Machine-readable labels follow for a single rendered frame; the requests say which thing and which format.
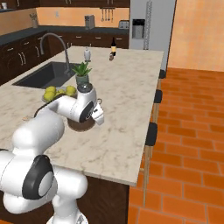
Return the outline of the dark upper cupboard run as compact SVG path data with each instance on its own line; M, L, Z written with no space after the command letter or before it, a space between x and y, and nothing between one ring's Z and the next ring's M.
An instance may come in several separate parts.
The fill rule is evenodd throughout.
M129 8L130 0L0 0L7 10L24 10L38 7L88 7L88 8Z

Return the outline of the rail with hanging tools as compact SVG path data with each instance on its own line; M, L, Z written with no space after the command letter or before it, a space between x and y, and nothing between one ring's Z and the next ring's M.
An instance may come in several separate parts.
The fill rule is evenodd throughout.
M114 21L114 7L108 7L108 8L103 8L101 7L101 21L109 21L113 22Z

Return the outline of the white toaster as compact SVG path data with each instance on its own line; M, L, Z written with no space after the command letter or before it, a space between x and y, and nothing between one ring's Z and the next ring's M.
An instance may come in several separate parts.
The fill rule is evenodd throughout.
M130 21L129 20L120 20L118 28L128 30L130 27Z

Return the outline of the pot with utensils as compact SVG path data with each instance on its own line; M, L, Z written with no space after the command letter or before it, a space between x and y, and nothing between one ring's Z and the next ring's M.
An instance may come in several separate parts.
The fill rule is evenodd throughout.
M39 26L37 15L35 13L31 13L30 18L31 18L31 22L32 22L32 27L37 28Z

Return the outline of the white soap dispenser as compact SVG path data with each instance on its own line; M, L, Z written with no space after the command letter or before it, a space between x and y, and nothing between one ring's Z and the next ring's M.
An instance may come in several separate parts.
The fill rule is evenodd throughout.
M86 62L91 61L91 52L90 52L90 50L88 49L87 46L86 46L86 49L84 51L84 59L85 59Z

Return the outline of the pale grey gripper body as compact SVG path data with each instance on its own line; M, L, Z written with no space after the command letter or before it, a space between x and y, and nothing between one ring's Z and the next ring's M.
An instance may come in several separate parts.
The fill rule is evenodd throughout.
M92 118L98 125L102 125L104 123L104 114L100 105L97 105L92 113Z

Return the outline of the dark lower cupboard run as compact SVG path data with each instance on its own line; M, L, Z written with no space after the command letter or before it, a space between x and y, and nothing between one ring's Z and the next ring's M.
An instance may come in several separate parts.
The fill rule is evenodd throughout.
M60 36L66 47L93 46L111 47L115 38L117 48L129 48L129 30L119 28L93 28L82 26L41 25L0 36L0 85L16 78L38 64L64 51L63 45L54 36L43 41L44 54L40 54L40 40L48 32Z

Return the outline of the grey fruit bowl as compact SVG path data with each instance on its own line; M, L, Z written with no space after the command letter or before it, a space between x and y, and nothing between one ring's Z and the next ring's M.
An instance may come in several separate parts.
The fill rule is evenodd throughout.
M66 87L56 87L56 92L58 91L58 90L60 90L60 89L63 89L63 90L67 90L67 86ZM46 101L45 99L44 99L44 95L42 96L42 100L44 101L44 102L48 102L48 101Z

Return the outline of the grey coffee machine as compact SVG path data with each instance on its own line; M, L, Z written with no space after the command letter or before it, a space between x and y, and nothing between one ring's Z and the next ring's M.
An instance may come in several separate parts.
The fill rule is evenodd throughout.
M85 28L87 30L91 30L95 28L95 16L94 15L86 15L85 16Z

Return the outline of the grey curved tap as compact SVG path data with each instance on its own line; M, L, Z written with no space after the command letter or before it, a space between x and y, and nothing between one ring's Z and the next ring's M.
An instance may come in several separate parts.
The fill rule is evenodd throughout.
M48 33L43 35L43 37L40 40L40 53L41 53L41 55L44 55L43 41L44 41L45 37L47 37L47 36L54 36L63 45L64 52L65 52L65 57L66 57L66 70L64 71L64 75L66 75L67 77L71 77L71 68L70 68L70 65L69 65L67 47L65 45L65 42L63 41L63 39L59 35L57 35L55 33L52 33L52 32L48 32Z

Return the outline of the black seat wooden stool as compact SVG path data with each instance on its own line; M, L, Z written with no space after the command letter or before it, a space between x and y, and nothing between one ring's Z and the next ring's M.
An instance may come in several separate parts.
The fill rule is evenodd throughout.
M165 70L160 69L159 77L157 81L157 89L161 90L161 80L164 79L165 77L166 77Z
M159 104L162 101L163 92L159 89L156 90L154 103L153 103L153 111L152 111L152 121L154 123L158 122L158 111L159 111Z
M144 167L143 171L143 200L146 200L147 184L149 182L149 169L150 161L152 158L152 151L156 144L158 133L158 125L154 122L149 124L149 128L146 135L145 146L144 146Z

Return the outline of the grey fridge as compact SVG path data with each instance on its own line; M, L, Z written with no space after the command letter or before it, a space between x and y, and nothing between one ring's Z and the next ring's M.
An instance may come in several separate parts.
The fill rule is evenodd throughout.
M164 52L161 70L165 71L169 59L177 0L130 0L129 49L144 49L144 40L133 37L133 21L146 19L148 1L151 1L149 49Z

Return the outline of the dark wooden island cabinet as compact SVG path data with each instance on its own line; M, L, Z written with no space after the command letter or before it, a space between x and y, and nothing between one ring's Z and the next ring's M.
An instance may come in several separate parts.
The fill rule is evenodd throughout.
M127 224L129 188L85 177L63 167L35 169L31 165L0 165L3 205L24 214L51 202L46 224Z

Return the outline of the dark cupboard run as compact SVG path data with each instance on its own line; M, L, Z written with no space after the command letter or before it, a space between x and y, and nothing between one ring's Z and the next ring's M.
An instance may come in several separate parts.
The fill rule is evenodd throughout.
M40 40L48 32L60 36L66 47L93 46L111 47L115 38L117 48L129 48L129 30L119 28L93 28L82 26L41 25L0 36L0 85L16 78L38 64L64 51L63 45L54 36L43 41L44 54L40 54Z
M7 10L24 10L38 7L88 7L88 8L129 8L130 0L0 0Z

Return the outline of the green potted plant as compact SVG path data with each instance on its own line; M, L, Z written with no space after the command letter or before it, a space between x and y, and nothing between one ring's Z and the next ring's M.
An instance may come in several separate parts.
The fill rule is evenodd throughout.
M73 71L75 72L75 79L77 84L89 82L88 74L91 71L91 68L88 68L87 62L82 62L80 65L75 65L73 67Z

